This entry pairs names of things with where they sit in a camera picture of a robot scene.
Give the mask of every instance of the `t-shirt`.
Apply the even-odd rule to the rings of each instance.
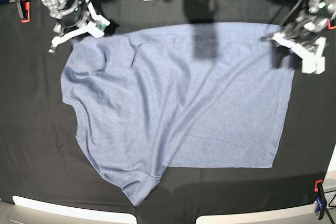
[[[277,26],[188,24],[87,37],[61,76],[77,141],[137,206],[167,166],[272,167],[294,70],[264,36]]]

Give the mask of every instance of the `black table surface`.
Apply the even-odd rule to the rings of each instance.
[[[200,22],[279,24],[295,0],[94,0],[113,20],[108,34]],[[60,75],[71,44],[49,54],[55,24],[40,1],[22,24],[15,4],[0,6],[0,198],[134,214],[138,223],[194,223],[198,216],[311,204],[336,141],[335,33],[325,32],[327,69],[296,70],[273,168],[168,168],[133,207],[93,169],[75,139],[76,115],[61,101]]]

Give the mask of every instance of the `blue clamp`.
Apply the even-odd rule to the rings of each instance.
[[[323,209],[323,202],[320,196],[317,196],[316,201],[317,201],[317,207],[315,209],[315,212],[319,212],[320,210]]]

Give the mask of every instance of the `blue t-shirt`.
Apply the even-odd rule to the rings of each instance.
[[[61,87],[93,167],[135,206],[167,166],[272,167],[294,74],[262,39],[276,29],[188,24],[76,43]]]

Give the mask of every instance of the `black cloth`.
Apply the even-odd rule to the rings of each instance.
[[[198,22],[278,24],[289,0],[96,0],[114,24],[108,32]],[[0,8],[0,198],[18,195],[65,206],[128,212],[138,223],[194,223],[201,215],[238,214],[313,203],[336,141],[335,33],[327,69],[297,70],[273,168],[168,168],[140,207],[100,178],[80,150],[76,116],[61,101],[60,75],[70,43],[48,48],[55,21],[41,2],[20,23],[16,5]]]

